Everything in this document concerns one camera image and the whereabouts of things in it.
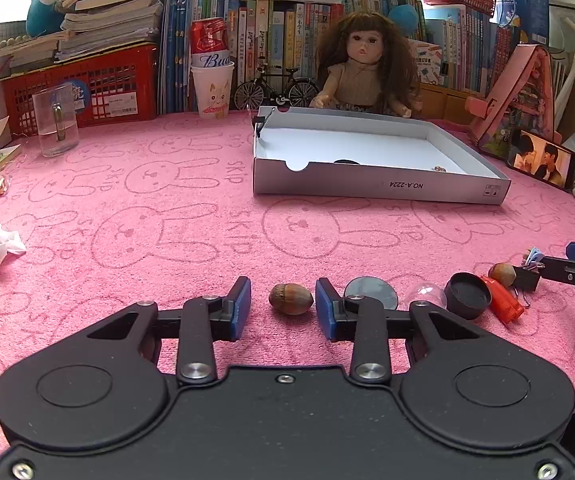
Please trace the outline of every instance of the glass handle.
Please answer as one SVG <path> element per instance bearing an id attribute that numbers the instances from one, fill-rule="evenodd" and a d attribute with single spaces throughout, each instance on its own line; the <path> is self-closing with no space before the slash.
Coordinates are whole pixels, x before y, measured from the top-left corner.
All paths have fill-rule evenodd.
<path id="1" fill-rule="evenodd" d="M 56 123 L 56 139 L 65 140 L 65 127 L 62 124 L 62 108 L 58 103 L 52 105 L 54 122 Z"/>

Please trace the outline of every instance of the white pipe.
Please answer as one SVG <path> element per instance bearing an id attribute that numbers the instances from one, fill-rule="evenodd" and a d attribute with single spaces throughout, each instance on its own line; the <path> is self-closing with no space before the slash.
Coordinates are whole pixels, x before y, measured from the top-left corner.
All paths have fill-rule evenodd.
<path id="1" fill-rule="evenodd" d="M 567 23 L 571 29 L 575 32 L 575 23 L 570 18 L 564 18 L 563 21 Z M 559 123 L 561 122 L 561 118 L 563 117 L 563 112 L 565 111 L 565 107 L 567 106 L 568 100 L 570 99 L 571 88 L 574 85 L 575 79 L 575 55 L 574 61 L 570 67 L 570 73 L 563 83 L 563 88 L 559 92 L 558 97 L 554 103 L 554 129 L 559 127 Z"/>

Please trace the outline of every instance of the man on phone screen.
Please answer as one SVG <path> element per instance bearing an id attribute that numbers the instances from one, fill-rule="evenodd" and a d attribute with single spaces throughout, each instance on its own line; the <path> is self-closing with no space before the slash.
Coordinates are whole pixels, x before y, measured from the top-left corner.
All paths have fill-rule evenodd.
<path id="1" fill-rule="evenodd" d="M 546 180 L 555 186 L 563 187 L 565 181 L 559 173 L 559 170 L 556 169 L 557 158 L 559 158 L 559 149 L 552 144 L 547 144 L 543 150 L 544 164 L 538 167 L 534 176 L 541 180 Z"/>

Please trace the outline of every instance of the acorn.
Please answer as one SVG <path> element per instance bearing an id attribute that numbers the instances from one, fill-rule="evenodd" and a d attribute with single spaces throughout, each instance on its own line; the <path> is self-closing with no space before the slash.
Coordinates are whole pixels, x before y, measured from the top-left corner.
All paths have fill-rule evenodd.
<path id="1" fill-rule="evenodd" d="M 309 290 L 297 283 L 279 283 L 273 286 L 269 293 L 269 303 L 274 310 L 299 316 L 306 313 L 314 304 L 314 298 Z"/>
<path id="2" fill-rule="evenodd" d="M 508 287 L 517 278 L 517 272 L 514 270 L 512 264 L 503 263 L 496 264 L 488 270 L 488 276 L 496 280 L 501 285 Z"/>

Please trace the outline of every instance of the person on phone screen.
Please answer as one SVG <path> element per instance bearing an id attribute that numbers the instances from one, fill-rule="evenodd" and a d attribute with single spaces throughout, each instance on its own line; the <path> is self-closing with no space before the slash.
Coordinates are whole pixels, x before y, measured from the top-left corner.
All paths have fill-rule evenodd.
<path id="1" fill-rule="evenodd" d="M 557 158 L 559 158 L 559 149 L 552 144 L 546 144 L 545 149 L 543 150 L 544 164 L 541 164 L 538 167 L 534 176 L 541 180 L 551 182 L 555 186 L 563 187 L 565 185 L 565 181 L 559 173 L 559 170 L 556 169 Z"/>
<path id="2" fill-rule="evenodd" d="M 509 149 L 509 163 L 517 170 L 532 173 L 532 163 L 534 162 L 534 143 L 528 135 L 521 135 L 516 145 L 511 145 Z"/>

